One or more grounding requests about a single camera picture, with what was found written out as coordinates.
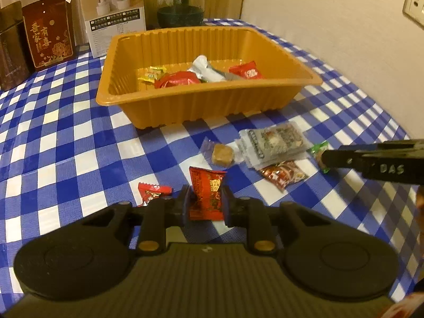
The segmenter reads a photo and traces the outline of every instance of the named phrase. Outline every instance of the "brown candy cube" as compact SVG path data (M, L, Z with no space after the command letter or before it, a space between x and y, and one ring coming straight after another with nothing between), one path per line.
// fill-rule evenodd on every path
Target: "brown candy cube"
M222 167L229 167L234 160L234 151L224 144L216 144L213 148L212 163Z

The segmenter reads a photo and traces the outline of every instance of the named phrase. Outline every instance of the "table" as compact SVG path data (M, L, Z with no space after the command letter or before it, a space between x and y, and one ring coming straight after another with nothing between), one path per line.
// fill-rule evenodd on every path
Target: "table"
M212 25L251 26L237 20ZM87 46L78 58L34 74L0 95L0 311L23 294L13 259L23 244L118 201L140 204L139 182L190 183L189 166L207 166L199 148L205 137L231 143L238 131L294 121L313 143L342 144L407 139L405 131L375 101L317 57L258 29L313 68L324 80L307 86L280 111L230 115L162 128L136 130L116 106L95 102L104 58ZM280 192L245 164L228 170L236 196L266 204L296 201L391 243L401 269L393 299L410 292L418 275L419 230L413 220L411 186L363 180L353 170L323 175L309 159L309 175ZM171 233L188 242L244 240L243 230L222 222L198 222Z

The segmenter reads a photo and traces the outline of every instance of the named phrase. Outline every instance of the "clear plastic wrapper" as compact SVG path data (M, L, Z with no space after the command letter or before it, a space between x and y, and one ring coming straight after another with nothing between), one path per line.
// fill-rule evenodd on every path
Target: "clear plastic wrapper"
M322 153L324 153L324 151L327 151L328 148L329 148L328 141L324 141L322 143L313 145L311 149L309 149L309 153L311 153L312 157L316 160L319 168L324 173L328 173L330 171L330 169L327 166L325 166L325 164L321 160Z
M260 170L285 160L307 157L312 144L295 123L283 123L264 129L245 129L236 141L248 167Z
M307 178L306 173L292 160L267 166L259 172L281 191L283 191L287 185L297 183Z
M205 138L200 153L212 167L230 168L243 161L237 145L226 145Z

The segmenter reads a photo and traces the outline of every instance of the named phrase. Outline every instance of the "yellow candy wrapper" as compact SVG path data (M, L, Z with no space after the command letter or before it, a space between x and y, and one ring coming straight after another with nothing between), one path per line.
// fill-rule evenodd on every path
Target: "yellow candy wrapper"
M155 81L164 76L166 72L167 70L165 67L155 67L152 65L143 76L139 77L139 80L155 83Z

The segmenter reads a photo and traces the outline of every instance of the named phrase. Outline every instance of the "black tongs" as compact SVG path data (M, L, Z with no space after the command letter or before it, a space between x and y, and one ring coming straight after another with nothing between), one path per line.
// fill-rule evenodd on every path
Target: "black tongs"
M341 146L324 151L328 168L351 168L367 179L424 184L424 139Z

